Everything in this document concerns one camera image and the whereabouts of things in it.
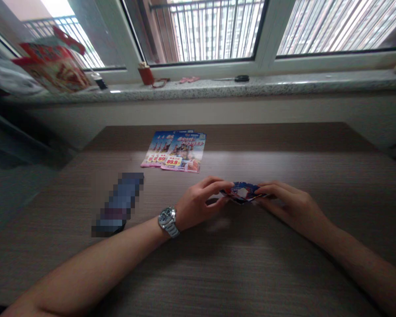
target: hand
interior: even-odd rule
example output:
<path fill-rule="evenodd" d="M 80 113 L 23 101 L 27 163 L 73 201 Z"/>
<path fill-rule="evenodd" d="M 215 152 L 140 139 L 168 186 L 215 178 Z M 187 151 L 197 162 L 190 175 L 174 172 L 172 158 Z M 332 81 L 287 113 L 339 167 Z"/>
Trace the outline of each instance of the hand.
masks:
<path fill-rule="evenodd" d="M 258 185 L 256 194 L 275 195 L 286 205 L 280 207 L 268 198 L 256 201 L 314 243 L 320 244 L 335 228 L 308 193 L 279 181 Z"/>
<path fill-rule="evenodd" d="M 210 219 L 229 201 L 227 197 L 220 198 L 214 204 L 206 205 L 212 195 L 217 195 L 222 189 L 232 188 L 232 182 L 221 178 L 208 176 L 198 184 L 188 188 L 186 193 L 176 204 L 176 227 L 186 230 L 190 227 Z"/>

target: metal railing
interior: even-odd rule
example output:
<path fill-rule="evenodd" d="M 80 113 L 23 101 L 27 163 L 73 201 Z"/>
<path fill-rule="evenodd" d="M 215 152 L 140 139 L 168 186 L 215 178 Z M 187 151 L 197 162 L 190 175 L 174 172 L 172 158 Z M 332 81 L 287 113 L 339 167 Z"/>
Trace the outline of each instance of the metal railing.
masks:
<path fill-rule="evenodd" d="M 165 59 L 179 62 L 251 57 L 264 0 L 200 0 L 150 5 Z"/>
<path fill-rule="evenodd" d="M 376 49 L 396 27 L 396 0 L 297 0 L 278 55 Z"/>
<path fill-rule="evenodd" d="M 24 21 L 23 24 L 28 28 L 34 38 L 52 36 L 53 26 L 57 26 L 63 32 L 85 46 L 86 51 L 84 58 L 80 57 L 79 54 L 76 54 L 77 60 L 81 64 L 82 68 L 105 67 L 75 15 Z"/>

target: finger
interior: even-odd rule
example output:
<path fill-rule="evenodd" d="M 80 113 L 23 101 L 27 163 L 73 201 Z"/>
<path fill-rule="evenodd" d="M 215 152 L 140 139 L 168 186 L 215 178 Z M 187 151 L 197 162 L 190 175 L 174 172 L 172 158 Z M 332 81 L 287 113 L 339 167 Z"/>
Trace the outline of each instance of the finger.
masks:
<path fill-rule="evenodd" d="M 270 182 L 264 182 L 264 183 L 260 183 L 258 184 L 258 186 L 262 187 L 262 186 L 267 186 L 267 185 L 277 185 L 280 186 L 282 188 L 284 188 L 285 190 L 288 190 L 291 193 L 297 194 L 299 192 L 301 192 L 299 189 L 290 186 L 286 183 L 280 182 L 280 181 L 270 181 Z"/>
<path fill-rule="evenodd" d="M 228 181 L 216 181 L 207 187 L 203 188 L 200 196 L 207 200 L 212 195 L 217 195 L 222 189 L 232 188 L 235 184 Z"/>
<path fill-rule="evenodd" d="M 228 197 L 222 197 L 219 200 L 217 200 L 215 203 L 208 205 L 207 210 L 211 214 L 216 214 L 224 207 L 224 205 L 227 204 L 228 201 L 229 201 Z"/>
<path fill-rule="evenodd" d="M 276 205 L 268 198 L 256 198 L 255 201 L 257 201 L 262 207 L 270 211 L 273 215 L 287 223 L 289 215 L 285 210 L 283 210 L 282 207 Z"/>
<path fill-rule="evenodd" d="M 295 200 L 295 194 L 275 184 L 260 187 L 255 191 L 255 194 L 275 195 L 277 198 L 283 200 L 286 204 L 291 204 Z"/>
<path fill-rule="evenodd" d="M 198 186 L 199 188 L 204 188 L 204 187 L 207 187 L 208 185 L 210 185 L 214 182 L 217 182 L 217 181 L 223 181 L 223 179 L 220 177 L 215 177 L 215 176 L 207 176 L 202 181 L 197 183 L 196 186 Z"/>

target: granite window sill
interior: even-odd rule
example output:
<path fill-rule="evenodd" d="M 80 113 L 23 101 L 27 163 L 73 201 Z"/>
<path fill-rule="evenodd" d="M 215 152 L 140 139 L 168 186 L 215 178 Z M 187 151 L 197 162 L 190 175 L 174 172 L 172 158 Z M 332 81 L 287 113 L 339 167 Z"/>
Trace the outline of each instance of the granite window sill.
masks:
<path fill-rule="evenodd" d="M 142 84 L 111 85 L 104 91 L 92 87 L 89 90 L 73 94 L 56 95 L 43 92 L 29 97 L 11 96 L 6 99 L 33 106 L 38 104 L 258 97 L 381 90 L 396 90 L 396 74 L 392 70 L 251 77 L 250 81 L 246 83 L 200 80 L 179 84 L 175 81 L 157 89 Z"/>

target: table surface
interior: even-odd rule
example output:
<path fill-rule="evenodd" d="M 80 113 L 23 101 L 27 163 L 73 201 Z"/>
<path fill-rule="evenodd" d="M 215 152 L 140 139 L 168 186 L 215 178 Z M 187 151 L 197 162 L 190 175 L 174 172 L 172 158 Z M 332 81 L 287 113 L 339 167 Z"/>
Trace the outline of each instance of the table surface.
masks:
<path fill-rule="evenodd" d="M 200 174 L 141 169 L 154 131 L 207 133 Z M 129 228 L 208 175 L 282 180 L 396 265 L 396 163 L 343 123 L 106 127 L 0 233 L 0 304 L 88 245 L 91 222 L 120 172 L 144 172 Z M 376 316 L 320 249 L 263 209 L 229 203 L 171 240 L 98 305 L 97 316 Z"/>

